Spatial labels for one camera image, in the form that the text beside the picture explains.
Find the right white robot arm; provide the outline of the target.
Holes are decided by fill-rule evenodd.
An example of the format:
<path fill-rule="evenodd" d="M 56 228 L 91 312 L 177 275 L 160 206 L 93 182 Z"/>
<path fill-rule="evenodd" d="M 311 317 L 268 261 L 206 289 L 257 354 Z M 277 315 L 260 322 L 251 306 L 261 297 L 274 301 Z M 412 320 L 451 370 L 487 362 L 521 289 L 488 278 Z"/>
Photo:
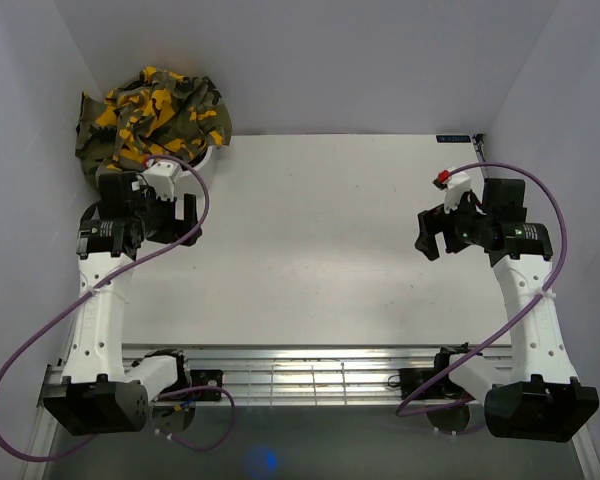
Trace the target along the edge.
<path fill-rule="evenodd" d="M 566 352 L 548 284 L 558 267 L 547 228 L 526 220 L 524 181 L 487 179 L 481 198 L 465 173 L 444 171 L 434 184 L 444 201 L 419 213 L 415 247 L 434 261 L 441 235 L 448 253 L 476 246 L 488 255 L 507 313 L 501 330 L 511 339 L 512 366 L 503 374 L 480 347 L 444 347 L 418 390 L 434 388 L 444 397 L 461 391 L 478 401 L 498 438 L 571 440 L 598 410 L 599 397 L 581 384 Z"/>

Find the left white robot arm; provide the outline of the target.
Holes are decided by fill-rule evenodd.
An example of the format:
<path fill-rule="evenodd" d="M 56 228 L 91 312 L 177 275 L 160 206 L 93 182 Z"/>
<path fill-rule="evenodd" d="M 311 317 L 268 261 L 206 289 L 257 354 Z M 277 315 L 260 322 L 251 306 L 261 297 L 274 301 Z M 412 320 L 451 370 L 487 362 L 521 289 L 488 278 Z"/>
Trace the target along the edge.
<path fill-rule="evenodd" d="M 130 370 L 122 356 L 132 264 L 142 243 L 191 246 L 201 235 L 194 228 L 195 196 L 177 191 L 181 175 L 181 166 L 169 160 L 145 172 L 104 174 L 99 201 L 80 220 L 80 291 L 89 297 L 77 309 L 61 388 L 43 398 L 74 436 L 140 431 L 152 400 L 162 393 L 181 399 L 191 390 L 192 376 L 175 350 L 149 353 Z"/>

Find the yellow green camouflage trousers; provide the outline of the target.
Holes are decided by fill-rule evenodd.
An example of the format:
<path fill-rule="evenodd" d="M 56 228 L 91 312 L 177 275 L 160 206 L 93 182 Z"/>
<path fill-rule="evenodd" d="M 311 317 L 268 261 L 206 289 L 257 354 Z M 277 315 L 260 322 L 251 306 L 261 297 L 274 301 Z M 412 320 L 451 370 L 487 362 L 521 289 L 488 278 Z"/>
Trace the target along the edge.
<path fill-rule="evenodd" d="M 149 155 L 199 164 L 210 147 L 230 144 L 232 121 L 207 76 L 148 66 L 103 99 L 81 96 L 75 155 L 91 187 L 106 173 L 143 171 Z"/>

